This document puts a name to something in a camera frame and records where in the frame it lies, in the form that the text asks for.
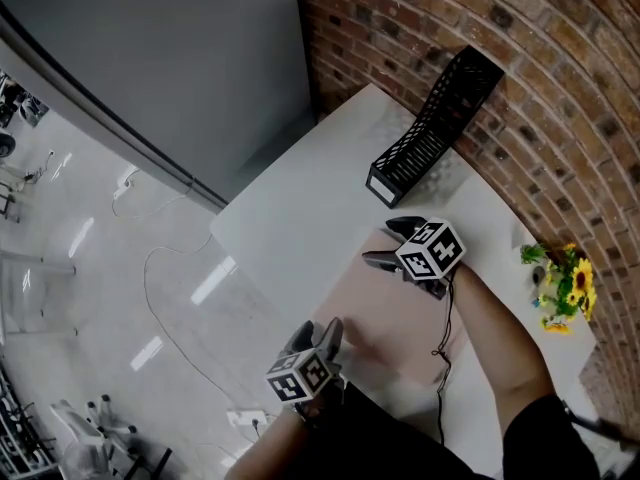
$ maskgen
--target white cube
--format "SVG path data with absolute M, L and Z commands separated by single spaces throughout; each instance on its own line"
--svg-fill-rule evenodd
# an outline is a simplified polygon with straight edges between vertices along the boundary
M 466 249 L 451 224 L 431 218 L 396 251 L 416 281 L 442 279 L 460 261 Z
M 265 378 L 281 402 L 313 400 L 331 379 L 331 371 L 315 348 L 280 357 Z

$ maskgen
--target black shirt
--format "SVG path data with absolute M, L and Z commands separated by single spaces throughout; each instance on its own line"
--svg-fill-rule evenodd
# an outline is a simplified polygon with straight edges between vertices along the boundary
M 600 478 L 593 455 L 557 396 L 540 398 L 516 416 L 504 436 L 503 449 L 505 480 Z M 475 474 L 440 443 L 389 416 L 349 384 L 340 413 L 326 428 L 312 433 L 309 446 L 286 478 L 486 477 Z

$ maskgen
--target black sleeve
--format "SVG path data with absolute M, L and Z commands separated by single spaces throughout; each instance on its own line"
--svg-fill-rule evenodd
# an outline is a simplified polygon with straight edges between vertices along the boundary
M 532 402 L 511 422 L 502 468 L 505 480 L 600 478 L 593 455 L 555 395 Z

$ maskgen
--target forearm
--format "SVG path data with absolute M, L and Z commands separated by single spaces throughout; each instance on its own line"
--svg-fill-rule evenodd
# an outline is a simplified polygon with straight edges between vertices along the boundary
M 283 410 L 258 441 L 238 459 L 227 480 L 278 478 L 300 453 L 309 437 L 300 416 Z
M 464 264 L 456 272 L 454 293 L 460 318 L 496 397 L 504 432 L 526 405 L 554 393 L 549 370 L 520 321 Z

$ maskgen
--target flower bouquet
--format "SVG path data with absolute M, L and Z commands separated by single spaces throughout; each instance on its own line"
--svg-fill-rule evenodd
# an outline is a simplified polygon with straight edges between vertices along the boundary
M 578 256 L 575 244 L 553 251 L 555 262 L 548 254 L 549 250 L 542 244 L 523 245 L 520 249 L 523 264 L 546 261 L 546 276 L 540 283 L 539 295 L 533 305 L 547 312 L 540 321 L 543 329 L 571 334 L 567 324 L 573 321 L 578 311 L 582 311 L 587 321 L 591 320 L 597 298 L 593 286 L 593 267 L 588 259 Z

